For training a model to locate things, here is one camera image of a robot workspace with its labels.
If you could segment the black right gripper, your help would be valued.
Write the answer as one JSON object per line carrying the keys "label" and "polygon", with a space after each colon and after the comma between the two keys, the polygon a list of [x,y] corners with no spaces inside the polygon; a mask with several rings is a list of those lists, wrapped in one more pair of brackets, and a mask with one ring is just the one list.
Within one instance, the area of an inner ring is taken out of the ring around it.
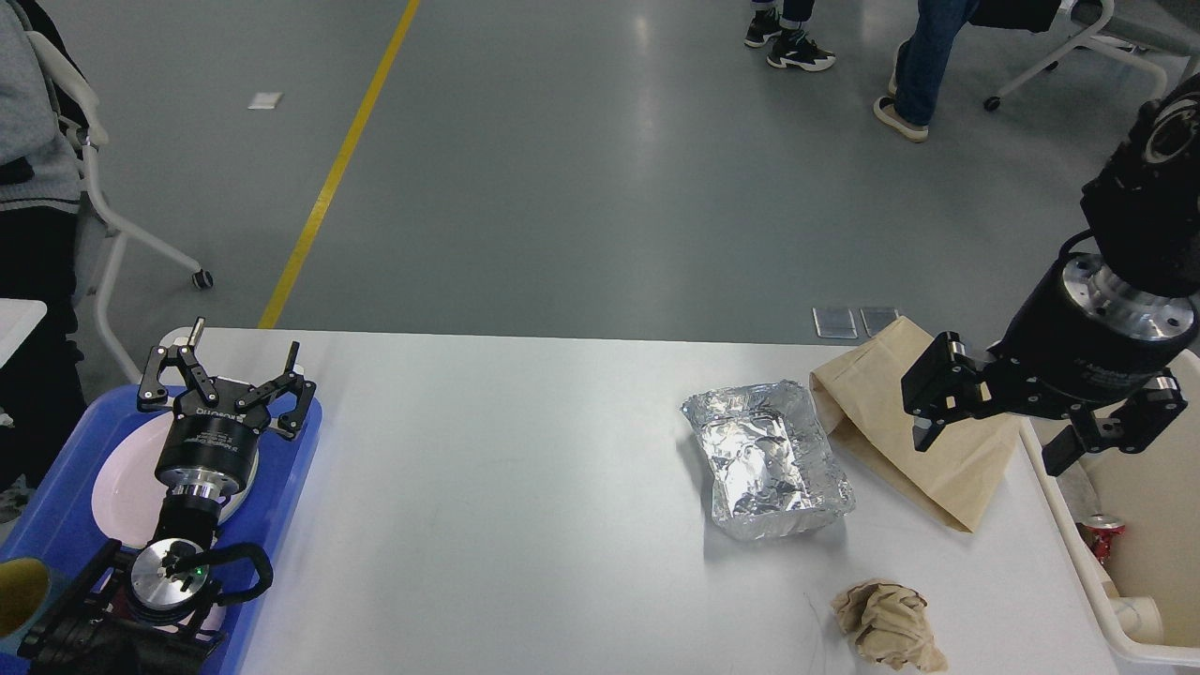
{"label": "black right gripper", "polygon": [[[1196,306],[1184,295],[1136,289],[1100,255],[1058,258],[989,350],[992,360],[942,331],[902,375],[914,449],[930,449],[952,423],[1016,412],[1067,414],[1042,448],[1050,477],[1086,454],[1142,453],[1187,410],[1178,380],[1163,372],[1193,338]],[[1093,411],[1122,400],[1105,417]]]}

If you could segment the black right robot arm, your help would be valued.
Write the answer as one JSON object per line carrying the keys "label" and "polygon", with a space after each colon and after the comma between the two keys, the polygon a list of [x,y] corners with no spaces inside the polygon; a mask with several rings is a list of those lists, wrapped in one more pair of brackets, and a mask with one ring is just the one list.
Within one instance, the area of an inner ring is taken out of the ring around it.
{"label": "black right robot arm", "polygon": [[1010,321],[973,358],[932,338],[901,380],[918,452],[965,419],[1064,420],[1042,449],[1058,477],[1082,456],[1144,452],[1187,400],[1170,363],[1196,339],[1196,77],[1145,103],[1099,175],[1072,235]]}

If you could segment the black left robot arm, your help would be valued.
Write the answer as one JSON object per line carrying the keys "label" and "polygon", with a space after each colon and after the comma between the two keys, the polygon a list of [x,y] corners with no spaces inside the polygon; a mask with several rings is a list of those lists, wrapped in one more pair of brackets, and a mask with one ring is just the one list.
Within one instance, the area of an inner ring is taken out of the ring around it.
{"label": "black left robot arm", "polygon": [[5,674],[232,674],[292,521],[322,423],[292,344],[275,380],[209,374],[188,338],[98,398],[2,543],[44,565],[2,629]]}

